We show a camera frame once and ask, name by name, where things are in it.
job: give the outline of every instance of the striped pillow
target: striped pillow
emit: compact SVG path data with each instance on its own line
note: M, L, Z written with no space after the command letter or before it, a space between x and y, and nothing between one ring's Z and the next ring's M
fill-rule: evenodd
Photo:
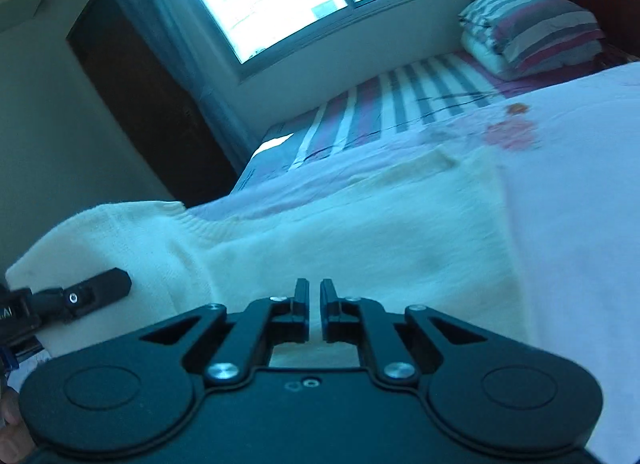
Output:
M520 72L604 37L595 16L569 0L476 0L460 23Z

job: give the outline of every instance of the bedsheet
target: bedsheet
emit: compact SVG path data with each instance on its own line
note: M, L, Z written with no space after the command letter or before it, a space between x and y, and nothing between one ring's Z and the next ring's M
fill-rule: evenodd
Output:
M640 457L640 63L619 66L354 149L194 208L216 220L321 198L428 148L494 146L522 264L533 343L600 381L590 449Z
M466 52L385 72L268 130L234 191L338 153L416 131L506 98L592 74L593 64L502 81Z

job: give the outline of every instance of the pink stain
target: pink stain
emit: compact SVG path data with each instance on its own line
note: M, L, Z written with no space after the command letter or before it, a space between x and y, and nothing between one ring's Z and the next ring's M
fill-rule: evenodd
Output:
M510 117L498 124L487 126L482 134L486 144L502 149L522 151L536 141L536 125L522 117Z

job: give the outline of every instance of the towel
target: towel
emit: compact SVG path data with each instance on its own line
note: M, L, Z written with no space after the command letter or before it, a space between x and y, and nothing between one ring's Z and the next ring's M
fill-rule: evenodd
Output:
M181 203L102 205L58 225L6 273L10 288L68 287L112 267L130 296L38 335L55 357L208 303L241 311L310 280L311 341L275 352L278 366L357 366L321 342L319 284L401 313L423 303L527 341L527 320L494 162L486 149L442 149L361 177L324 199L261 219L208 222Z

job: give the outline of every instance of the window frame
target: window frame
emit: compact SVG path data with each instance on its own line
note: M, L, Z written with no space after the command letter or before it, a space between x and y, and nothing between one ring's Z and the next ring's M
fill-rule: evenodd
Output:
M204 0L189 0L196 5L196 14L201 17L214 38L220 44L219 52L227 66L235 73L238 82L243 82L278 63L287 56L311 43L329 36L358 21L379 14L413 0L344 0L347 6L320 18L306 27L290 34L242 63L233 45L218 24L216 17Z

